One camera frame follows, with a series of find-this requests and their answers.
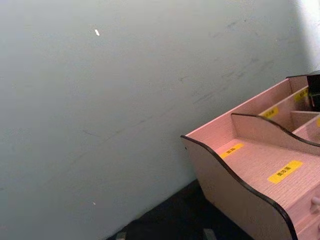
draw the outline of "black object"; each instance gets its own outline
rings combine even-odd
[[[308,74],[306,79],[309,85],[308,95],[312,109],[320,112],[320,70]]]
[[[203,240],[204,229],[212,229],[217,240],[253,240],[205,199],[197,180],[120,232],[125,240]]]

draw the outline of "wavy black edge trim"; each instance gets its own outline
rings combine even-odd
[[[261,192],[255,190],[253,187],[251,187],[248,183],[246,183],[241,177],[239,177],[227,164],[226,162],[208,145],[206,145],[203,142],[200,142],[198,140],[195,140],[191,137],[185,136],[185,135],[181,135],[180,136],[183,139],[186,139],[188,141],[191,141],[195,144],[200,145],[201,147],[203,147],[205,150],[207,150],[210,154],[212,154],[217,160],[218,162],[222,165],[222,167],[240,184],[242,185],[245,189],[247,189],[249,192],[251,192],[252,194],[256,195],[258,198],[262,199],[263,201],[267,202],[268,204],[270,204],[272,207],[274,207],[279,214],[283,217],[285,223],[287,224],[289,231],[291,233],[291,237],[292,240],[298,240],[298,236],[294,227],[293,222],[291,221],[291,218],[289,217],[289,215],[287,214],[286,210],[280,206],[276,201],[272,200],[270,197],[262,194]]]
[[[309,144],[312,146],[316,146],[316,147],[320,147],[320,144],[315,143],[313,141],[308,141],[302,137],[299,137],[295,134],[293,134],[291,131],[289,131],[288,129],[286,129],[285,127],[281,126],[279,123],[276,123],[275,121],[272,121],[271,119],[265,117],[265,116],[259,116],[259,115],[253,115],[253,114],[246,114],[246,113],[231,113],[231,115],[239,115],[239,116],[247,116],[247,117],[253,117],[253,118],[258,118],[258,119],[262,119],[265,120],[269,123],[271,123],[272,125],[276,126],[277,128],[279,128],[281,131],[285,132],[286,134],[288,134],[290,137],[293,137],[295,139],[297,139],[300,142],[303,142],[304,144]]]

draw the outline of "yellow label sticker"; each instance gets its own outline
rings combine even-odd
[[[275,174],[270,176],[268,180],[272,182],[273,184],[280,183],[283,179],[288,177],[290,174],[292,174],[295,170],[301,167],[303,163],[301,161],[293,160],[289,162],[287,165],[285,165],[283,168],[281,168],[279,171],[277,171]]]
[[[265,112],[263,112],[261,115],[268,118],[268,119],[271,119],[273,118],[275,115],[277,115],[279,113],[279,109],[277,106],[275,106],[274,108],[270,109],[270,110],[267,110]]]
[[[230,154],[233,154],[236,150],[242,148],[244,145],[242,143],[238,143],[236,145],[234,145],[232,148],[230,148],[228,151],[224,152],[224,153],[221,153],[220,154],[220,157],[222,159],[228,157]]]
[[[302,99],[304,99],[306,96],[308,96],[308,88],[301,90],[296,95],[294,95],[294,101],[300,102]]]

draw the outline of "wooden desk organizer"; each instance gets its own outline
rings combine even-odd
[[[288,77],[181,136],[205,197],[255,240],[320,239],[319,114]]]

